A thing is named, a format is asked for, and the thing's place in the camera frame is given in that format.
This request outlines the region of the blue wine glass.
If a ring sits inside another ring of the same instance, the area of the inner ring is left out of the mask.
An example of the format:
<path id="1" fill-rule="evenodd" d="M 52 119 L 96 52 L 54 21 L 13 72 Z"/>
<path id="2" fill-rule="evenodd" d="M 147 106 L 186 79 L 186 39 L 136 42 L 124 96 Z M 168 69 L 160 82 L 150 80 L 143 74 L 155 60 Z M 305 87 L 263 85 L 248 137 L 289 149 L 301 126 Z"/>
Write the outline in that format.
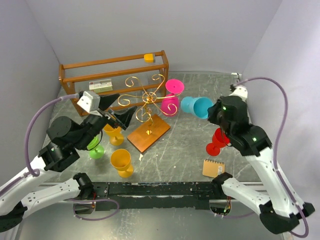
<path id="1" fill-rule="evenodd" d="M 192 114 L 199 119 L 207 119 L 208 108 L 212 107 L 214 103 L 207 97 L 191 97 L 186 96 L 180 102 L 180 108 L 183 112 Z"/>

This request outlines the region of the red wine glass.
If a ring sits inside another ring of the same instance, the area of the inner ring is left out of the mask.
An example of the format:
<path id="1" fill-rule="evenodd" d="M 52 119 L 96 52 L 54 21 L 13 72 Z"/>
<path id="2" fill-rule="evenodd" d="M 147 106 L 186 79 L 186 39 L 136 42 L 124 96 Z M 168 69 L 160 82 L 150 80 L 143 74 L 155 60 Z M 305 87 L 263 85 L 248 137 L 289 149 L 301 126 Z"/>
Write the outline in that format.
<path id="1" fill-rule="evenodd" d="M 213 157 L 220 154 L 221 149 L 230 144 L 229 138 L 225 135 L 221 128 L 217 128 L 212 136 L 211 143 L 206 146 L 206 152 Z"/>

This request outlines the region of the pink wine glass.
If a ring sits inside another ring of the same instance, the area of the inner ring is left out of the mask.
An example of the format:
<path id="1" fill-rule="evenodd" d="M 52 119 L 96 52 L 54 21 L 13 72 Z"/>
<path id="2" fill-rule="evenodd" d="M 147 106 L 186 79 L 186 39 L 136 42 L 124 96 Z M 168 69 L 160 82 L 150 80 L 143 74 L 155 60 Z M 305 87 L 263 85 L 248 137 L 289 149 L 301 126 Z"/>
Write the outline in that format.
<path id="1" fill-rule="evenodd" d="M 168 94 L 162 98 L 160 109 L 164 115 L 173 117 L 179 110 L 179 95 L 184 91 L 185 85 L 178 79 L 170 79 L 166 82 L 165 88 Z"/>

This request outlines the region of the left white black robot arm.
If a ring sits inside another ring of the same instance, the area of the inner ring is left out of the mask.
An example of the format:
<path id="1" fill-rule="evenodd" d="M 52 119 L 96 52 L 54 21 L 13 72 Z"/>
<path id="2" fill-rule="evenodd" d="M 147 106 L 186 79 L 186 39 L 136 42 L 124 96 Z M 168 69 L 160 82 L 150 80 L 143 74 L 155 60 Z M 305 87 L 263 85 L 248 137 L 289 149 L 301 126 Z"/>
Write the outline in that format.
<path id="1" fill-rule="evenodd" d="M 102 95 L 92 91 L 68 94 L 45 104 L 31 119 L 24 137 L 26 168 L 0 188 L 0 231 L 6 232 L 34 212 L 64 200 L 86 201 L 93 184 L 86 173 L 78 173 L 66 182 L 35 192 L 35 187 L 63 172 L 80 156 L 78 151 L 90 151 L 90 143 L 102 134 L 106 125 L 126 130 L 137 110 L 136 106 L 115 112 L 109 107 L 120 94 Z M 55 103 L 78 99 L 77 105 L 89 115 L 78 124 L 66 116 L 56 118 L 46 133 L 50 139 L 38 155 L 29 159 L 29 137 L 40 114 Z"/>

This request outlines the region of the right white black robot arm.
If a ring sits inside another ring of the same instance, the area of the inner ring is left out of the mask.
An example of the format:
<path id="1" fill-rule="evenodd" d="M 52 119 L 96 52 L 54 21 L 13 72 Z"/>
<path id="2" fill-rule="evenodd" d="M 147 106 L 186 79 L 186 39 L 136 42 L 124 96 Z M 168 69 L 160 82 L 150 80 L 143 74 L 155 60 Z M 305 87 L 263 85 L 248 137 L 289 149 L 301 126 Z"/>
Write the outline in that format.
<path id="1" fill-rule="evenodd" d="M 247 110 L 247 103 L 241 97 L 222 96 L 208 108 L 208 121 L 221 127 L 231 146 L 247 159 L 267 195 L 247 187 L 227 172 L 213 179 L 213 192 L 250 208 L 271 233 L 292 233 L 300 220 L 305 221 L 315 208 L 294 193 L 276 162 L 275 146 L 261 127 L 250 123 Z"/>

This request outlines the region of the orange wine glass rear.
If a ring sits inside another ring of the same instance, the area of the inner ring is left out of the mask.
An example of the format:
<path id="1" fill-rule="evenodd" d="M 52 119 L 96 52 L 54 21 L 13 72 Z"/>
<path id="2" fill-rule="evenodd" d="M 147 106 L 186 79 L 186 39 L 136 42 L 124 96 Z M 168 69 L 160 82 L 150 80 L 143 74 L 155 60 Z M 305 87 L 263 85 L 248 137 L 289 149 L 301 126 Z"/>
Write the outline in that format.
<path id="1" fill-rule="evenodd" d="M 122 131 L 121 127 L 118 126 L 116 128 L 113 128 L 112 126 L 107 124 L 103 128 L 103 130 L 109 136 L 109 142 L 111 145 L 119 146 L 124 142 L 124 136 L 121 133 Z"/>

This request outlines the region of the orange wine glass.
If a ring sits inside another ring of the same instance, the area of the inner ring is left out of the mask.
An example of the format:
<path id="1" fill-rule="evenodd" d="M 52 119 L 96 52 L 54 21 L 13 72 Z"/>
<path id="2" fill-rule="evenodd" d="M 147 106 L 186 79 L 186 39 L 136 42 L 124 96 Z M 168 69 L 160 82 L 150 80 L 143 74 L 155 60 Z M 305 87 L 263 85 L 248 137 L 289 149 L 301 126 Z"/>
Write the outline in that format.
<path id="1" fill-rule="evenodd" d="M 134 172 L 131 155 L 126 149 L 121 148 L 114 151 L 110 157 L 110 163 L 122 178 L 129 178 Z"/>
<path id="2" fill-rule="evenodd" d="M 107 124 L 103 128 L 103 130 L 109 136 L 109 142 L 111 145 L 119 146 L 124 142 L 124 136 L 121 133 L 122 131 L 121 127 L 118 126 L 116 128 L 113 128 L 112 126 Z"/>

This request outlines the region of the wooden shelf rack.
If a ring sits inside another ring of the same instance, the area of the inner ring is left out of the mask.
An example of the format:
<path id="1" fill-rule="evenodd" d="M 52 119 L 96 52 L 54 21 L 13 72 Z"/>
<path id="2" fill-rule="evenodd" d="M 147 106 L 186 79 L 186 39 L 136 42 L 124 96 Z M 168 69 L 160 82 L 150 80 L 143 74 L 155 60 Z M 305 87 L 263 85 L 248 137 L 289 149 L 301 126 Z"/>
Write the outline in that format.
<path id="1" fill-rule="evenodd" d="M 120 94 L 120 102 L 111 109 L 120 110 L 143 106 L 147 93 L 151 102 L 158 104 L 167 95 L 165 87 L 169 74 L 169 60 L 164 50 L 149 54 L 153 61 L 146 62 L 146 54 L 114 57 L 102 60 L 61 64 L 58 79 L 67 94 L 87 91 L 90 82 L 110 80 L 111 89 L 101 95 Z"/>

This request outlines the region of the green wine glass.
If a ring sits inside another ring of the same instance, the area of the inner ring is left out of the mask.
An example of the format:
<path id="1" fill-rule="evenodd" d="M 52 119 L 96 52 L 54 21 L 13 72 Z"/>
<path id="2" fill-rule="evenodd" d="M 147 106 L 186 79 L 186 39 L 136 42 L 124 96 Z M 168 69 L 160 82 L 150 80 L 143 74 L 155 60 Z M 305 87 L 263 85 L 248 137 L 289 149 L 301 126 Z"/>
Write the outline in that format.
<path id="1" fill-rule="evenodd" d="M 98 136 L 95 136 L 87 146 L 89 156 L 92 159 L 100 159 L 104 155 L 105 150 L 100 145 L 100 140 Z"/>

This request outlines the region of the orange wine glass front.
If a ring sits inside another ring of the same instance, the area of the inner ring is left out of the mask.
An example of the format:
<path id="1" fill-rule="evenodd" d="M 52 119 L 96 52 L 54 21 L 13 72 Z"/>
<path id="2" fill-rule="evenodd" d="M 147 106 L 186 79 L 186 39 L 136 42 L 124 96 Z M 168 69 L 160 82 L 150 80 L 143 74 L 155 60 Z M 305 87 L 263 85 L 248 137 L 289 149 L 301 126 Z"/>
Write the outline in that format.
<path id="1" fill-rule="evenodd" d="M 134 172 L 131 155 L 126 149 L 121 148 L 114 151 L 110 157 L 110 163 L 122 178 L 129 178 Z"/>

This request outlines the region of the small white green box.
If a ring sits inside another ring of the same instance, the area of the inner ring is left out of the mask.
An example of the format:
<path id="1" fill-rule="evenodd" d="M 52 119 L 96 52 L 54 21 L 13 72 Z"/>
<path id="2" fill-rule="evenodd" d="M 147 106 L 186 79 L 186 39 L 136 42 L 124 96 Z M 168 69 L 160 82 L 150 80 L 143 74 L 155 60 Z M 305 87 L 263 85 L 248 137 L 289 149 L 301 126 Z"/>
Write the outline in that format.
<path id="1" fill-rule="evenodd" d="M 113 90 L 112 80 L 110 78 L 106 78 L 106 79 L 90 81 L 89 90 L 95 93 L 112 91 Z"/>

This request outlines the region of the brown spiral notepad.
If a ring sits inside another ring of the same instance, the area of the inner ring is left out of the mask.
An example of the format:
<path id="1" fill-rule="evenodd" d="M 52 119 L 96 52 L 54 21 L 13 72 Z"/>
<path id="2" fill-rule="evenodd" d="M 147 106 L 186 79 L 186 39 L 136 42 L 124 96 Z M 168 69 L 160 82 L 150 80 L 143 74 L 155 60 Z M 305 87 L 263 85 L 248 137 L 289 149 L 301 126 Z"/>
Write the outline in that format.
<path id="1" fill-rule="evenodd" d="M 205 159 L 203 161 L 202 175 L 209 178 L 216 178 L 225 172 L 225 164 L 223 162 Z"/>

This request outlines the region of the yellow grey block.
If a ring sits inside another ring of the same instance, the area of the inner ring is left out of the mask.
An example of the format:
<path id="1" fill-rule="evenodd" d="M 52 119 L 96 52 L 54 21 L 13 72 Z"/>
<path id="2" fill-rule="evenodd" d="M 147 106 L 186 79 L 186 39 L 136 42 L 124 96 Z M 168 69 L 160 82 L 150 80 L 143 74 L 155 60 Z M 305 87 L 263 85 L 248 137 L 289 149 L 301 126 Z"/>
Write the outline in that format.
<path id="1" fill-rule="evenodd" d="M 146 53 L 146 54 L 144 54 L 143 59 L 146 63 L 155 63 L 156 62 L 156 55 L 155 55 L 155 53 Z"/>

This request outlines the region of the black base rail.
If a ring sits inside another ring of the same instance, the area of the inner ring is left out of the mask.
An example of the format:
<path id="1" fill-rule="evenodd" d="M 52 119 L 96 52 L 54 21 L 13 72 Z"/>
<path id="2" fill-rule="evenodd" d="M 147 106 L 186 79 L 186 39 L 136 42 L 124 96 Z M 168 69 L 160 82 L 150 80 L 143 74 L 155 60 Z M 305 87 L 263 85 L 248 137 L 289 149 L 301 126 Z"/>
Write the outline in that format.
<path id="1" fill-rule="evenodd" d="M 94 182 L 86 200 L 96 202 L 97 211 L 120 209 L 194 208 L 208 210 L 211 203 L 227 196 L 211 181 L 187 182 Z"/>

